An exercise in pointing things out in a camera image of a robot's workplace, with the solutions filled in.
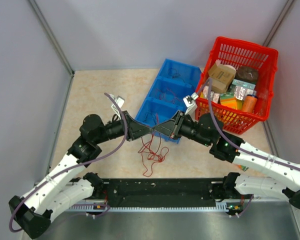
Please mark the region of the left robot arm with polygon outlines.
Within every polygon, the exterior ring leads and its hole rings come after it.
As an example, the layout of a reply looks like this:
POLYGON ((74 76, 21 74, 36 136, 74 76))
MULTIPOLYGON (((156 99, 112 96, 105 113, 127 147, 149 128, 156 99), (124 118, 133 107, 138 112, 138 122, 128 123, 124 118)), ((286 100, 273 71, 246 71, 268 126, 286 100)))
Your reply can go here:
POLYGON ((99 198, 104 191, 101 179, 88 173, 72 187, 65 186, 90 164, 110 156, 101 156, 99 144, 118 137, 122 142, 134 141, 153 132, 153 128, 134 120, 127 111, 119 112, 119 119, 104 124, 97 114, 90 114, 79 128, 80 136, 67 150, 58 165, 32 190, 12 197, 8 206, 11 222, 16 222, 31 239, 43 235, 51 223, 77 202, 99 198))

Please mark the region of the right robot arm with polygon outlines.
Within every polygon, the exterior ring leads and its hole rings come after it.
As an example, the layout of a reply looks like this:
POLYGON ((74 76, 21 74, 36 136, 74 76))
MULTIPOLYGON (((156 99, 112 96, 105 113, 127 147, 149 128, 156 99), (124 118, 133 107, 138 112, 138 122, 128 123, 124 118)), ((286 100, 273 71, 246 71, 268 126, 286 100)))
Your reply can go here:
POLYGON ((188 138, 206 147, 216 159, 242 165, 264 174, 249 177, 230 173, 224 178, 223 192, 229 198, 237 195, 264 195, 288 201, 300 210, 300 164, 264 152, 247 141, 223 131, 223 123, 212 113, 193 121, 178 111, 171 119, 157 124, 154 130, 170 137, 188 138))

